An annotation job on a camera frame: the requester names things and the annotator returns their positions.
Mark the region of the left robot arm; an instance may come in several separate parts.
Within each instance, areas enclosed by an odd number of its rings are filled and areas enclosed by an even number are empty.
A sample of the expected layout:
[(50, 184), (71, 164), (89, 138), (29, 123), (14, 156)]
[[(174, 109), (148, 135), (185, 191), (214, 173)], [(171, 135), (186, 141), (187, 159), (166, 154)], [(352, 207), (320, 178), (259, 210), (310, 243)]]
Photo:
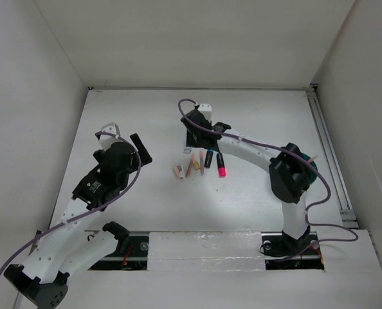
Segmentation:
[(10, 264), (4, 277), (37, 308), (56, 308), (68, 292), (68, 281), (103, 257), (122, 255), (129, 250), (130, 232), (111, 221), (84, 246), (74, 246), (88, 226), (134, 184), (129, 177), (138, 175), (152, 158), (138, 134), (128, 142), (115, 133), (102, 131), (109, 147), (94, 152), (97, 166), (81, 179), (58, 223), (41, 234), (34, 251), (19, 264)]

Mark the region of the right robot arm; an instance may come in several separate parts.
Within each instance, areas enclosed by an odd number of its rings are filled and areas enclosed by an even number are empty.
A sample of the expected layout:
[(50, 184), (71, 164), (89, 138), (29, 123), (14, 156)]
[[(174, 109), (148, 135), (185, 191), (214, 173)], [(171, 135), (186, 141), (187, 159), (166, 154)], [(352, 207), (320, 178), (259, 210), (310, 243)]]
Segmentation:
[(269, 174), (271, 191), (282, 203), (283, 227), (275, 242), (264, 241), (265, 255), (287, 258), (301, 253), (309, 244), (310, 225), (306, 220), (305, 193), (313, 173), (299, 148), (259, 145), (228, 124), (212, 124), (206, 113), (193, 109), (181, 117), (193, 145), (236, 156)]

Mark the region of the orange pencil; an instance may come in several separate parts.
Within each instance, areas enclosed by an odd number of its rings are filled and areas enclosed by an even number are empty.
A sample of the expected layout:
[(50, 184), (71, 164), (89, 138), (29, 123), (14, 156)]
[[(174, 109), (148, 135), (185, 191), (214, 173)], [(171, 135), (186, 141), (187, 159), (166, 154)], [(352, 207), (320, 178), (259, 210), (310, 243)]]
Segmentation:
[(191, 173), (192, 168), (194, 166), (194, 158), (195, 158), (195, 154), (192, 153), (191, 156), (190, 156), (190, 161), (188, 163), (188, 167), (187, 167), (186, 174), (185, 174), (186, 178), (188, 178), (190, 176), (190, 173)]

